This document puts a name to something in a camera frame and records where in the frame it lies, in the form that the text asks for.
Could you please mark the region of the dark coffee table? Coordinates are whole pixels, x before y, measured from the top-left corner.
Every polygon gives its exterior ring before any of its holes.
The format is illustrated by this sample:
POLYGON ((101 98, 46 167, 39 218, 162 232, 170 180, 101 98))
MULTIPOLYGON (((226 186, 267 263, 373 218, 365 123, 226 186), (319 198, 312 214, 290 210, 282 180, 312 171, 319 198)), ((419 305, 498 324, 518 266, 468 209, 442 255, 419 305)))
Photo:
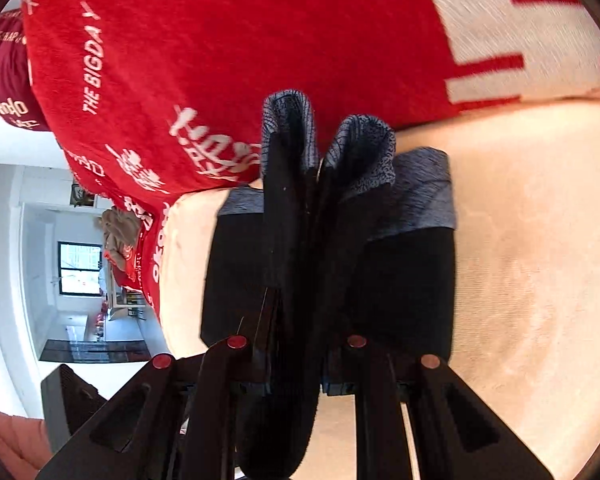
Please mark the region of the dark coffee table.
POLYGON ((68 341, 49 339, 41 353, 43 362, 110 364, 146 362, 151 359, 146 342, 68 341))

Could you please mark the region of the black window frame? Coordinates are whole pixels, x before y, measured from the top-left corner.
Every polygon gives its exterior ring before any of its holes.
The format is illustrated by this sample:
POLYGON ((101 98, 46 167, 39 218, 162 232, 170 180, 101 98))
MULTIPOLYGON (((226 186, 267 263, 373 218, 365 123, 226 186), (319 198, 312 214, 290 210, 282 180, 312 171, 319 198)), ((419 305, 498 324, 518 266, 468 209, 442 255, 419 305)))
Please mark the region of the black window frame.
POLYGON ((59 291, 64 296, 100 295, 102 248, 95 244, 58 243, 59 291))

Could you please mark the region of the beige plush toy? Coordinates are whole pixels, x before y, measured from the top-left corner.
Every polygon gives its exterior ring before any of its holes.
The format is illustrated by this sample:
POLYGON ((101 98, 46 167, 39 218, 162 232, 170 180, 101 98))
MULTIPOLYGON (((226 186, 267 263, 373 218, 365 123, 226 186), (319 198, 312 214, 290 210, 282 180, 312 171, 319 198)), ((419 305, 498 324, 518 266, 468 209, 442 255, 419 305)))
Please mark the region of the beige plush toy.
POLYGON ((125 249, 134 248, 140 234, 140 220, 135 214, 116 207, 105 210, 99 219, 104 234, 107 258, 121 271, 125 269, 125 249))

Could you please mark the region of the red blanket with white characters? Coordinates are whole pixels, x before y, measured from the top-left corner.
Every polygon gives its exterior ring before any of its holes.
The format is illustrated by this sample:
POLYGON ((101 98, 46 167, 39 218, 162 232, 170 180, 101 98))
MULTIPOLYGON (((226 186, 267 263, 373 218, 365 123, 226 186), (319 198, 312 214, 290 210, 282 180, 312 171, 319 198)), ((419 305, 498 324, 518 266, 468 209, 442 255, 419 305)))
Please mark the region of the red blanket with white characters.
POLYGON ((491 106, 600 98, 580 0, 22 0, 29 75, 88 190, 140 214, 135 287, 159 301, 186 193, 254 180, 264 100, 299 90, 318 144, 352 114, 393 128, 491 106))

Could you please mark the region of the black pants with grey waistband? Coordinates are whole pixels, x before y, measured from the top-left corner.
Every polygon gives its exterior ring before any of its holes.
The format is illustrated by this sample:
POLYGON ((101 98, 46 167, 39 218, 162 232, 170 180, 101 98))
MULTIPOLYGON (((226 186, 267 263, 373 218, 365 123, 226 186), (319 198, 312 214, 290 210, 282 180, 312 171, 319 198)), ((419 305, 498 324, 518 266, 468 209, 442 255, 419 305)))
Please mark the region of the black pants with grey waistband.
POLYGON ((448 155, 396 151, 370 115, 317 147, 297 90, 262 114, 262 188, 230 191, 216 214, 200 336, 252 336, 270 304, 268 392, 238 419, 237 457, 253 479, 286 479, 309 446, 327 353, 352 335, 391 351, 448 358, 456 214, 448 155))

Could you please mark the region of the peach sofa cushion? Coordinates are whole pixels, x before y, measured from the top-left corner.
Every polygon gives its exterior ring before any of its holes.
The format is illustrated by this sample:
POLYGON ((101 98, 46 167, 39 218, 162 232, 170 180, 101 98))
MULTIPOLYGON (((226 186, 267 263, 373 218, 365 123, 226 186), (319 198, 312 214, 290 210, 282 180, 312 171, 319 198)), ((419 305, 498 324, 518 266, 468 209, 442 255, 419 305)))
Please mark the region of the peach sofa cushion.
MULTIPOLYGON (((455 301, 451 354, 438 358, 549 479, 600 479, 600 105, 394 135, 398 153, 434 148, 449 159, 455 301)), ((233 190, 184 196, 166 224, 160 321, 180 358, 213 346, 200 336, 204 284, 216 214, 233 190)), ((266 338, 270 365, 273 333, 265 304, 254 334, 237 335, 266 338)), ((356 472, 353 396, 328 396, 323 379, 309 446, 286 479, 356 472)))

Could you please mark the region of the dark red patterned pillow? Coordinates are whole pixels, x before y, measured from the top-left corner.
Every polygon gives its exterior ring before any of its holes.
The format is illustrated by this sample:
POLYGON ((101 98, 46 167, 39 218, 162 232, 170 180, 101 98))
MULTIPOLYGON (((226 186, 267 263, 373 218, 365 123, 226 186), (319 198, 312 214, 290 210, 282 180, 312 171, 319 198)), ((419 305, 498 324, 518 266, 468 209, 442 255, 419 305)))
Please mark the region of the dark red patterned pillow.
POLYGON ((20 129, 50 131, 31 86, 21 10, 0 14, 0 116, 20 129))

